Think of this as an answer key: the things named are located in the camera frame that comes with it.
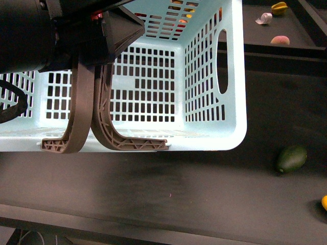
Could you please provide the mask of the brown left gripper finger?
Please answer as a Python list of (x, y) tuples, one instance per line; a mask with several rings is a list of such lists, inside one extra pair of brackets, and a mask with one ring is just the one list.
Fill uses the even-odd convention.
[(163, 151), (168, 150), (165, 139), (135, 138), (123, 136), (114, 128), (110, 116), (113, 64), (95, 69), (94, 106), (91, 130), (104, 147), (115, 151)]
[(75, 55), (72, 69), (71, 109), (66, 130), (60, 138), (45, 138), (41, 150), (50, 153), (79, 152), (88, 137), (94, 106), (95, 67), (87, 66)]

